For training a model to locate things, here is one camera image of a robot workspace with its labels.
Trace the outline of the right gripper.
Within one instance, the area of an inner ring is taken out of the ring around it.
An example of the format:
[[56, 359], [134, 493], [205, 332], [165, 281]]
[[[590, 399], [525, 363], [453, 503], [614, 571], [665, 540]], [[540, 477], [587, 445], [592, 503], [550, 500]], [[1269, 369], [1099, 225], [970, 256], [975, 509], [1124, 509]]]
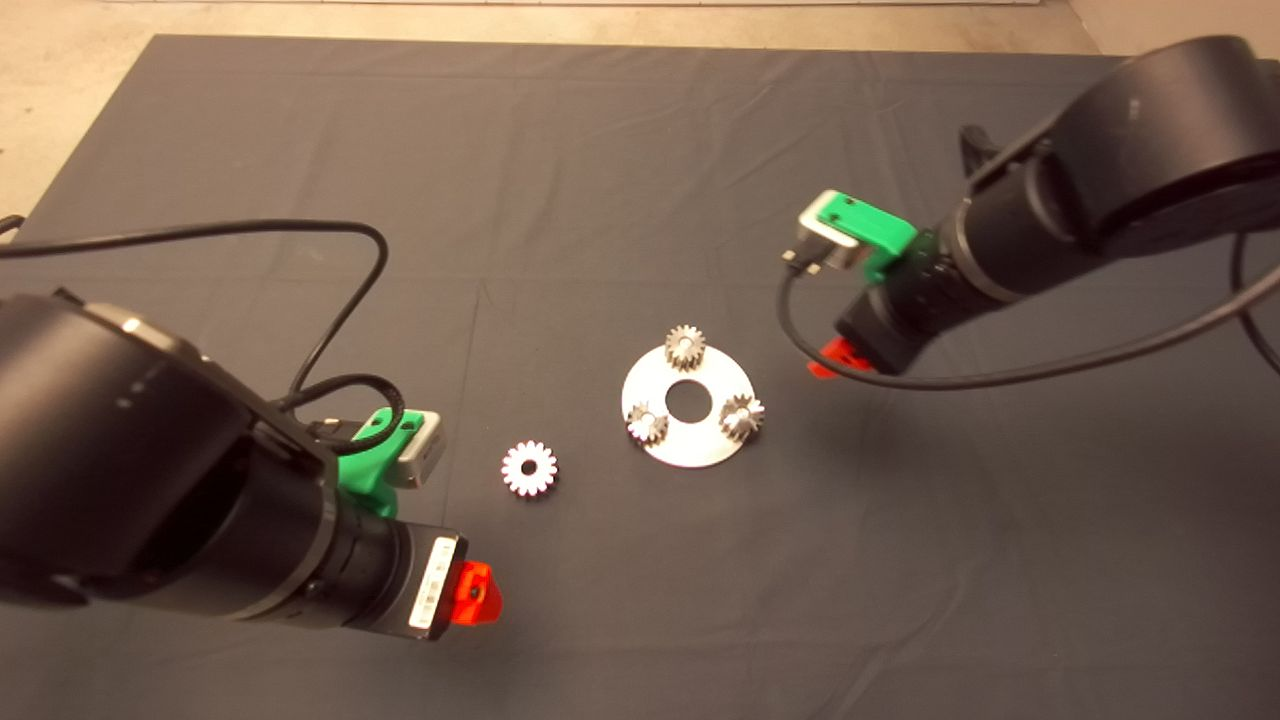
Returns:
[[[947, 332], [943, 288], [941, 278], [928, 274], [895, 274], [865, 287], [835, 322], [842, 338], [827, 342], [820, 356], [852, 372], [906, 373]], [[806, 369], [818, 379], [837, 377], [815, 360]]]

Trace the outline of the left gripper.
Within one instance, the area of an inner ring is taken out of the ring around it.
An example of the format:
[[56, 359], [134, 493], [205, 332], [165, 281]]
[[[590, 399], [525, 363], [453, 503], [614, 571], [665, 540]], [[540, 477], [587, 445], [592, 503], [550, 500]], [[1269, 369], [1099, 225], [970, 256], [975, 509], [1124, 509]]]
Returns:
[[388, 633], [438, 641], [452, 625], [499, 620], [504, 600], [492, 566], [465, 561], [468, 541], [460, 532], [417, 523], [401, 525], [403, 553], [388, 609]]

